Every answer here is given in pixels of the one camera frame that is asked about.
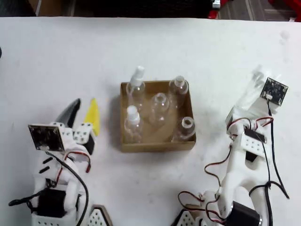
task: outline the bottle cap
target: bottle cap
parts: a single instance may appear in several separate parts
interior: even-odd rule
[[[137,125],[140,122],[140,115],[137,108],[134,105],[127,107],[127,120],[132,125]]]
[[[185,129],[190,129],[194,124],[194,120],[191,117],[184,117],[182,120],[182,126]]]
[[[177,76],[175,79],[174,79],[174,84],[177,86],[177,87],[182,87],[184,86],[185,84],[185,79],[183,76]]]
[[[136,86],[136,87],[141,86],[141,84],[143,82],[143,75],[144,75],[144,67],[138,66],[136,68],[135,73],[133,74],[133,76],[131,78],[131,81],[130,81],[131,85]]]

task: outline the red object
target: red object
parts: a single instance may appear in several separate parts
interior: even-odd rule
[[[221,7],[226,4],[229,0],[221,0]],[[208,19],[216,19],[218,10],[211,10],[208,14]]]
[[[270,4],[273,4],[275,0],[268,0]],[[301,0],[283,0],[289,7],[291,7],[296,13],[297,18],[295,22],[301,22]]]

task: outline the black wire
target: black wire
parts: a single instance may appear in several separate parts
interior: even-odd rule
[[[272,116],[272,112],[271,112],[271,109],[269,107],[269,100],[267,100],[267,104],[268,104],[268,109],[269,109],[269,115]],[[265,199],[266,199],[266,202],[267,202],[267,207],[268,207],[268,215],[269,215],[269,226],[273,226],[273,214],[272,214],[272,207],[271,207],[271,203],[269,201],[269,188],[271,187],[271,184],[275,184],[277,185],[281,191],[284,193],[284,195],[289,199],[289,196],[283,186],[283,183],[281,181],[281,178],[280,178],[280,175],[278,173],[278,170],[277,170],[277,165],[276,165],[276,161],[275,161],[275,150],[274,150],[274,124],[273,124],[273,121],[271,122],[271,140],[272,140],[272,157],[273,157],[273,164],[274,164],[274,168],[275,168],[275,171],[276,171],[276,174],[277,174],[277,177],[278,177],[278,180],[280,182],[280,184],[278,184],[277,182],[275,181],[271,181],[270,180],[270,170],[269,170],[269,163],[268,163],[268,158],[267,158],[267,153],[265,151],[265,148],[264,148],[264,144],[263,144],[263,141],[260,139],[261,141],[261,144],[262,144],[262,147],[263,147],[263,150],[264,150],[264,155],[265,155],[265,160],[267,162],[267,166],[268,166],[268,173],[269,173],[269,180],[267,181],[266,184],[264,185],[258,185],[258,186],[255,186],[253,187],[250,192],[249,192],[249,196],[251,196],[252,192],[254,190],[256,190],[257,188],[260,188],[260,187],[264,187],[264,193],[265,193]]]
[[[51,181],[50,179],[46,179],[46,187],[43,190],[41,190],[41,191],[37,192],[36,194],[31,195],[31,196],[22,198],[22,199],[14,199],[14,200],[10,201],[8,203],[8,205],[9,206],[16,206],[16,205],[26,203],[28,208],[31,210],[31,212],[33,212],[33,211],[36,210],[36,208],[34,208],[32,206],[32,203],[31,203],[30,200],[33,199],[34,197],[40,196],[41,194],[45,193],[47,190],[49,190],[52,187],[56,187],[56,183],[54,181]]]
[[[83,213],[80,216],[80,219],[78,220],[76,226],[80,226],[81,222],[83,221],[87,208],[88,208],[88,202],[89,202],[89,191],[88,188],[85,184],[85,182],[82,180],[82,178],[80,178],[80,176],[70,167],[68,166],[65,162],[63,162],[62,160],[60,160],[58,157],[56,157],[54,154],[50,153],[50,152],[46,152],[47,155],[50,155],[51,157],[54,157],[62,166],[64,166],[67,170],[69,170],[79,181],[80,183],[83,185],[85,192],[86,192],[86,203],[85,203],[85,207],[83,210]]]
[[[269,100],[267,100],[267,105],[268,105],[268,109],[269,109],[269,116],[272,117],[272,112],[271,112],[271,109],[269,107]],[[289,196],[286,192],[286,189],[284,188],[284,185],[282,183],[282,180],[281,180],[281,177],[279,175],[279,172],[278,172],[278,169],[277,169],[277,165],[276,165],[276,159],[275,159],[275,147],[274,147],[274,122],[272,121],[271,122],[271,139],[272,139],[272,158],[273,158],[273,164],[274,164],[274,168],[275,168],[275,172],[277,174],[277,178],[281,184],[281,187],[282,187],[282,191],[283,193],[285,194],[285,196],[289,199]]]

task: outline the perforated plate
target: perforated plate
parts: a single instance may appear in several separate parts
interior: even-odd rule
[[[177,226],[194,226],[195,221],[189,211],[184,211]]]
[[[73,139],[75,142],[81,145],[87,143],[92,128],[91,123],[82,123],[74,132]]]
[[[90,215],[88,226],[108,226],[104,216],[99,209],[94,209]]]
[[[241,137],[241,147],[245,149],[246,151],[249,151],[255,155],[261,156],[265,158],[264,150],[262,147],[262,143],[259,140],[256,140],[252,137],[247,136],[246,134],[243,134]]]

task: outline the white spray nozzle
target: white spray nozzle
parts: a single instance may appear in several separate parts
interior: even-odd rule
[[[144,67],[142,66],[138,66],[136,68],[135,73],[133,74],[132,78],[131,78],[131,85],[132,86],[141,86],[142,82],[143,82],[143,75],[144,75]]]
[[[127,107],[127,120],[132,125],[137,125],[140,122],[140,115],[138,113],[138,110],[135,106],[131,105]]]

